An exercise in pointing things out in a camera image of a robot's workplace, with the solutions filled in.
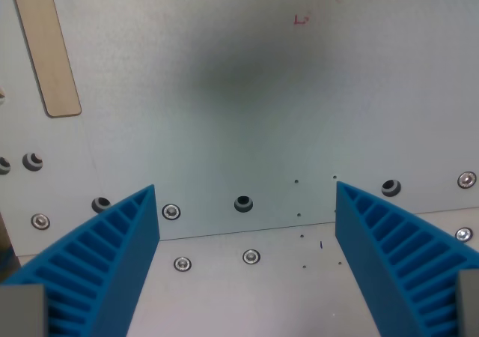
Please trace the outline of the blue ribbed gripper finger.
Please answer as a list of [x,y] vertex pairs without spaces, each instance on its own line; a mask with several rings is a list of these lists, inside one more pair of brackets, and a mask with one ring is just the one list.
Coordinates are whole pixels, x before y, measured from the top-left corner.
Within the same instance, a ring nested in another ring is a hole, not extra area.
[[75,228],[6,281],[41,285],[49,336],[126,336],[159,243],[153,186]]
[[381,336],[458,336],[456,280],[478,252],[347,183],[336,185],[335,236]]

